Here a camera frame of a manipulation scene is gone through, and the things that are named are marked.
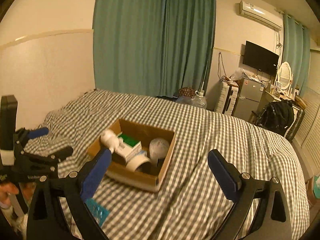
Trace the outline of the person's hand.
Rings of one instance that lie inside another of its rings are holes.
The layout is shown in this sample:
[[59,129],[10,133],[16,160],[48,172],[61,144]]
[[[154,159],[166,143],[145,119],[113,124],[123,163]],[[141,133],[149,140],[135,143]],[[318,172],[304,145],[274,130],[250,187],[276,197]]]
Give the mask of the person's hand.
[[[21,189],[23,196],[27,202],[30,202],[30,199],[33,196],[35,190],[35,183],[25,183],[21,184]],[[19,189],[11,182],[1,184],[0,189],[0,201],[1,208],[8,209],[11,207],[11,201],[9,199],[9,194],[18,194]]]

